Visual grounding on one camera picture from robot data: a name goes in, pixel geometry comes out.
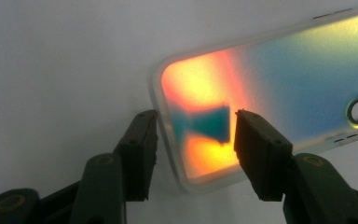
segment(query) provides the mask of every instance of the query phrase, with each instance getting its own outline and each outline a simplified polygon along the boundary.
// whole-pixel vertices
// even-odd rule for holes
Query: transparent phone case
[[[358,9],[165,63],[154,80],[172,165],[193,192],[246,178],[233,150],[236,115],[262,115],[317,153],[358,139]]]

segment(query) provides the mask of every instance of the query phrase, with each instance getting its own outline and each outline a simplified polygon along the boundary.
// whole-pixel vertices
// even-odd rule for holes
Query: white surface
[[[44,197],[112,151],[167,57],[306,22],[350,0],[0,0],[0,193]],[[358,142],[322,154],[358,189]],[[177,188],[162,141],[150,201],[128,223],[284,223],[248,182],[206,195]]]

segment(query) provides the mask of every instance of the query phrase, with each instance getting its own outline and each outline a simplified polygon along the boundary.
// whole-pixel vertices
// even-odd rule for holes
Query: iridescent phone case
[[[246,178],[233,150],[235,112],[262,115],[317,153],[358,139],[358,9],[235,47],[165,63],[154,80],[172,165],[189,191]]]

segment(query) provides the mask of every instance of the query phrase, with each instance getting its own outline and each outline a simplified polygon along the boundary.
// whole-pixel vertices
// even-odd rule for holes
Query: white background
[[[0,0],[0,193],[77,181],[153,108],[164,59],[348,7],[358,1]],[[358,142],[322,156],[358,189]],[[284,223],[282,203],[258,201],[248,181],[179,190],[161,140],[149,199],[128,203],[128,223]]]

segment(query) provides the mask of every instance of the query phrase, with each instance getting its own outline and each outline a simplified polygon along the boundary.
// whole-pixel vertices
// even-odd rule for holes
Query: phone case
[[[358,140],[358,9],[187,54],[154,80],[172,165],[185,189],[246,178],[233,149],[238,109],[263,116],[294,145],[318,153]]]

